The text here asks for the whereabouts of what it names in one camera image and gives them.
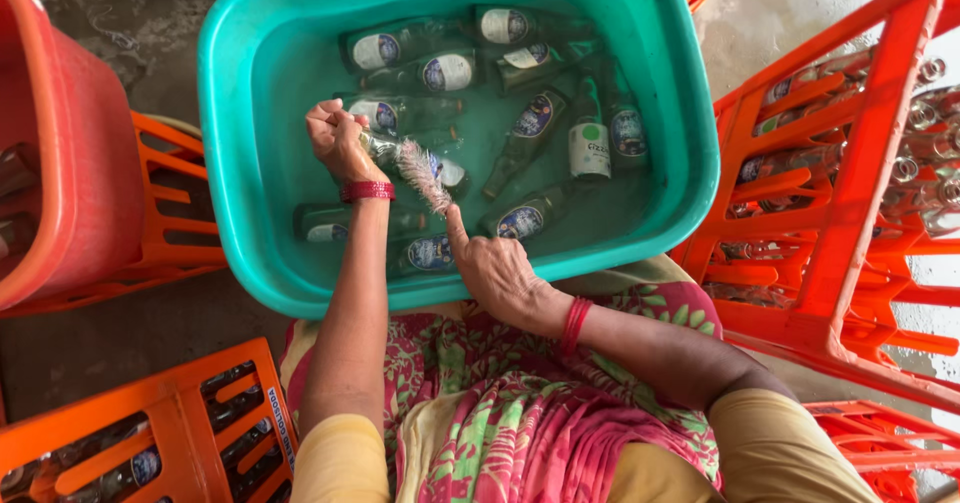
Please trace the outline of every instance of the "green dot on label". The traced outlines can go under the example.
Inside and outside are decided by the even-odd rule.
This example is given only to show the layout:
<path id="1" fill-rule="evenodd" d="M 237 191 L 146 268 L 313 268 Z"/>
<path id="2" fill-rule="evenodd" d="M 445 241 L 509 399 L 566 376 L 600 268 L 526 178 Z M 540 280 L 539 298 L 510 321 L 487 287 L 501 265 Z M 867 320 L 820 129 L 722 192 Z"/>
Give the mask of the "green dot on label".
<path id="1" fill-rule="evenodd" d="M 596 126 L 584 126 L 583 127 L 583 138 L 588 141 L 596 141 L 600 139 L 600 128 Z"/>

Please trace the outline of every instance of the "yellow sleeve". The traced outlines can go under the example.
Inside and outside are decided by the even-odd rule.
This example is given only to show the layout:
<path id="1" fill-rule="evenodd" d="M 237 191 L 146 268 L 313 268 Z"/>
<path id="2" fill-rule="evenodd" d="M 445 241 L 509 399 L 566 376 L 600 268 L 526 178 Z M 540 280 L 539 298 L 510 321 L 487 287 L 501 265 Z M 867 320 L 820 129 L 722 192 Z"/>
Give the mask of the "yellow sleeve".
<path id="1" fill-rule="evenodd" d="M 290 503 L 387 503 L 386 456 L 383 439 L 366 416 L 335 414 L 300 444 Z"/>
<path id="2" fill-rule="evenodd" d="M 771 390 L 731 392 L 709 412 L 728 503 L 878 498 L 813 416 Z"/>

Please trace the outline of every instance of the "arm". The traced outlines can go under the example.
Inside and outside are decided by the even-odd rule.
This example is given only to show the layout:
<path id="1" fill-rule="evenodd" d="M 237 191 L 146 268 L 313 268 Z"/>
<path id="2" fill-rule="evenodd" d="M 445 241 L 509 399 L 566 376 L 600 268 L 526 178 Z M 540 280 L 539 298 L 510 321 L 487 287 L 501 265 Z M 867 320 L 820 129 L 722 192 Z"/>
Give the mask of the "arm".
<path id="1" fill-rule="evenodd" d="M 342 105 L 340 100 L 326 101 L 307 114 L 314 153 L 338 180 L 386 182 L 386 175 L 360 146 L 358 136 L 366 119 L 354 121 Z M 383 436 L 389 214 L 387 199 L 353 204 L 340 275 L 319 326 L 300 405 L 304 436 L 322 420 L 344 412 L 366 416 Z"/>
<path id="2" fill-rule="evenodd" d="M 534 275 L 518 241 L 468 239 L 460 209 L 450 207 L 446 217 L 453 259 L 477 302 L 507 324 L 561 337 L 573 297 Z M 732 345 L 642 315 L 593 306 L 579 342 L 692 409 L 707 411 L 740 388 L 770 389 L 796 400 L 762 364 Z"/>

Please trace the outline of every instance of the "woman's left hand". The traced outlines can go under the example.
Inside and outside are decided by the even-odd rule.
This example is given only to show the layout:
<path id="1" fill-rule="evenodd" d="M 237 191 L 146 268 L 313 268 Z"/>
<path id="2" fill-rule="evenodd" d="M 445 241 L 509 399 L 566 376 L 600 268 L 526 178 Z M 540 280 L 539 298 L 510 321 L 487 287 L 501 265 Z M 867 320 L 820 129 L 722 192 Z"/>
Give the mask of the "woman's left hand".
<path id="1" fill-rule="evenodd" d="M 360 144 L 360 132 L 369 125 L 366 116 L 344 111 L 340 98 L 322 101 L 306 114 L 313 154 L 338 181 L 390 182 Z"/>

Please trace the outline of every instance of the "green glass bottle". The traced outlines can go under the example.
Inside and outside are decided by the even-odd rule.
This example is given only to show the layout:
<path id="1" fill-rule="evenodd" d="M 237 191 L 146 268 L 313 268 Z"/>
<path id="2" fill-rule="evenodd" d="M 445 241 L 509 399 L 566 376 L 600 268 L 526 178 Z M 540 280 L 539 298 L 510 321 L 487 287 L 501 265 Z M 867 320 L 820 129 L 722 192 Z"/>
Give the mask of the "green glass bottle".
<path id="1" fill-rule="evenodd" d="M 523 108 L 484 184 L 483 194 L 487 199 L 496 199 L 510 179 L 540 155 L 569 102 L 563 92 L 547 87 Z"/>
<path id="2" fill-rule="evenodd" d="M 477 39 L 496 45 L 578 40 L 596 34 L 596 25 L 590 18 L 520 6 L 476 4 L 473 6 L 473 20 L 478 30 Z"/>
<path id="3" fill-rule="evenodd" d="M 351 227 L 350 207 L 339 204 L 300 203 L 294 209 L 294 233 L 308 242 L 347 240 Z M 387 235 L 400 236 L 426 227 L 426 215 L 397 203 L 390 204 Z"/>
<path id="4" fill-rule="evenodd" d="M 594 73 L 583 71 L 580 90 L 570 107 L 573 127 L 567 134 L 570 176 L 583 181 L 608 180 L 611 176 L 610 137 L 600 115 L 600 98 Z"/>
<path id="5" fill-rule="evenodd" d="M 390 243 L 389 253 L 387 273 L 394 277 L 443 272 L 455 267 L 447 235 L 397 240 Z"/>
<path id="6" fill-rule="evenodd" d="M 481 67 L 476 50 L 455 49 L 368 73 L 360 79 L 360 88 L 397 94 L 460 91 L 482 82 Z"/>
<path id="7" fill-rule="evenodd" d="M 534 43 L 496 59 L 496 81 L 501 96 L 531 86 L 548 83 L 558 73 L 575 67 L 584 58 L 602 51 L 603 40 L 593 38 L 566 42 L 559 49 L 547 43 Z"/>
<path id="8" fill-rule="evenodd" d="M 456 18 L 408 18 L 340 35 L 340 56 L 349 73 L 394 67 L 464 43 Z"/>
<path id="9" fill-rule="evenodd" d="M 450 125 L 464 112 L 461 98 L 446 96 L 384 96 L 373 93 L 336 92 L 343 108 L 366 115 L 369 128 L 387 135 L 407 135 Z"/>
<path id="10" fill-rule="evenodd" d="M 646 130 L 637 108 L 637 97 L 630 90 L 627 78 L 617 59 L 604 62 L 604 117 L 609 127 L 610 155 L 615 168 L 637 168 L 650 165 Z"/>
<path id="11" fill-rule="evenodd" d="M 532 239 L 560 219 L 576 193 L 575 182 L 566 180 L 534 191 L 510 205 L 509 210 L 491 211 L 480 218 L 480 228 L 491 237 Z"/>
<path id="12" fill-rule="evenodd" d="M 380 170 L 387 174 L 397 173 L 397 152 L 401 140 L 383 134 L 375 134 L 365 128 L 360 133 L 360 144 Z M 430 167 L 433 176 L 439 179 L 443 187 L 450 192 L 454 199 L 462 196 L 470 189 L 471 178 L 467 170 L 448 158 L 439 158 L 430 152 Z"/>

